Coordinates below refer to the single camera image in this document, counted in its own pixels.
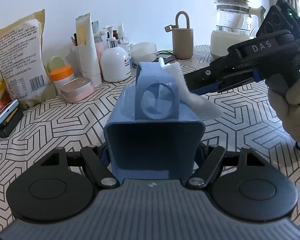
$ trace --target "pink soap box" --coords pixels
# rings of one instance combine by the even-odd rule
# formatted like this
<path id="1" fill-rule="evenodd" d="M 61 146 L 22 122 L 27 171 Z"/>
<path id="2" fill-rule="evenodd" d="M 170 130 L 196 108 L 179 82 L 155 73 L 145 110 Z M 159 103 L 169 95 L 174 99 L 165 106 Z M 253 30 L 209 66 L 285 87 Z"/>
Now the pink soap box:
<path id="1" fill-rule="evenodd" d="M 79 77 L 64 84 L 60 91 L 64 100 L 76 103 L 93 93 L 93 83 L 89 78 Z"/>

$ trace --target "snack bag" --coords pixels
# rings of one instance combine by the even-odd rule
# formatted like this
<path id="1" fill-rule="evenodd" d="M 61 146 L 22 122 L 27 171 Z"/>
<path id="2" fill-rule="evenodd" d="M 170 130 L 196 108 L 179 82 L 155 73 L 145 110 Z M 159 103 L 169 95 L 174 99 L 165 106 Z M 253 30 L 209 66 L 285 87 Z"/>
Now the snack bag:
<path id="1" fill-rule="evenodd" d="M 45 11 L 35 12 L 0 30 L 0 72 L 12 100 L 22 110 L 56 96 L 41 60 Z"/>

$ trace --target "white pump bottle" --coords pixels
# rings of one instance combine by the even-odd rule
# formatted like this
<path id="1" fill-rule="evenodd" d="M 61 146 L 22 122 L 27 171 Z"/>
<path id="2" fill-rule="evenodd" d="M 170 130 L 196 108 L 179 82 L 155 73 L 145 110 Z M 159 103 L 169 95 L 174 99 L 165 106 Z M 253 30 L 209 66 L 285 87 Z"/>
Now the white pump bottle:
<path id="1" fill-rule="evenodd" d="M 101 56 L 100 63 L 103 78 L 107 82 L 119 82 L 127 79 L 131 75 L 128 53 L 121 47 L 113 37 L 113 26 L 106 27 L 109 32 L 107 39 L 108 49 Z"/>

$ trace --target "table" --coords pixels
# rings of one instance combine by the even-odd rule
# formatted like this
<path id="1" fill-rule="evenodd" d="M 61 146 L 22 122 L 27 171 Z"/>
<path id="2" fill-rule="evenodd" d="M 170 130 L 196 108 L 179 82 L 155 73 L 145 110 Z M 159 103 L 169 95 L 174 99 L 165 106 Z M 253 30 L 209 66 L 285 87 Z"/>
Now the table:
<path id="1" fill-rule="evenodd" d="M 196 46 L 194 56 L 180 60 L 184 73 L 209 65 L 208 45 Z M 56 146 L 79 151 L 87 145 L 105 141 L 103 127 L 125 84 L 135 81 L 136 70 L 124 82 L 103 83 L 82 102 L 70 104 L 61 97 L 49 99 L 25 112 L 22 121 L 0 148 L 0 231 L 13 221 L 5 199 L 9 184 L 34 162 Z M 270 107 L 264 82 L 252 83 L 205 98 L 223 107 L 217 120 L 205 122 L 202 141 L 218 144 L 227 150 L 251 146 L 293 181 L 299 190 L 293 221 L 300 226 L 300 151 L 283 130 L 281 121 Z M 77 167 L 72 171 L 81 172 Z"/>

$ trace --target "white jar with orange lid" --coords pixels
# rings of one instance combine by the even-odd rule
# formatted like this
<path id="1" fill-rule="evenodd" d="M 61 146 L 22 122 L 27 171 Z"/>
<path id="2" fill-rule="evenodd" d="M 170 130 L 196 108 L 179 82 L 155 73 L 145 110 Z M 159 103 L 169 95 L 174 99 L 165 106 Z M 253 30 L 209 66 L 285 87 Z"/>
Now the white jar with orange lid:
<path id="1" fill-rule="evenodd" d="M 56 68 L 50 72 L 51 78 L 56 86 L 57 95 L 61 95 L 60 88 L 74 79 L 73 70 L 70 65 Z"/>

